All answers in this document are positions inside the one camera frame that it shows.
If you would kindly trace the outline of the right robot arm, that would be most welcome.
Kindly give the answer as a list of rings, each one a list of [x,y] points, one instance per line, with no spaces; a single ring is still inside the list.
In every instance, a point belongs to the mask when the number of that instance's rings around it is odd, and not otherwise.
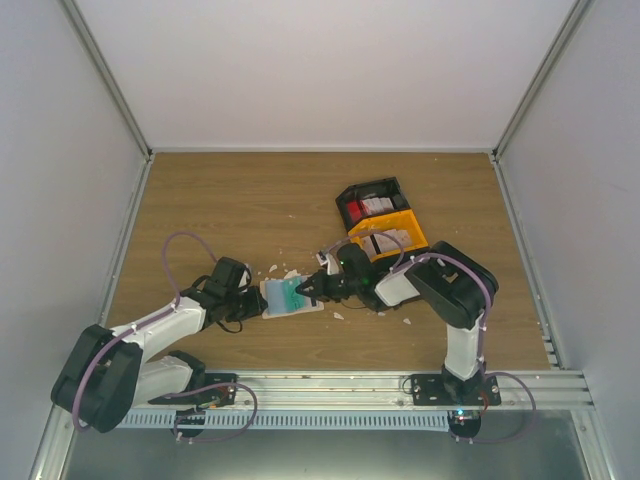
[[[423,301],[447,328],[440,381],[451,403],[464,405],[484,383],[487,318],[499,291],[495,276],[445,241],[401,252],[393,261],[372,261],[355,243],[322,253],[321,268],[297,287],[304,297],[339,303],[352,296],[386,312]]]

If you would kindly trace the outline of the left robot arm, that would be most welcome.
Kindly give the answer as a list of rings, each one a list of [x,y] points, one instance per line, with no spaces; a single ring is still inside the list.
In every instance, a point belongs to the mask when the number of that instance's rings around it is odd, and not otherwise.
[[[100,433],[141,405],[174,405],[187,414],[231,405],[241,388],[236,375],[211,374],[203,361],[172,346],[211,326],[241,324],[266,307],[249,266],[223,257],[159,310],[126,325],[84,329],[50,399],[77,430]]]

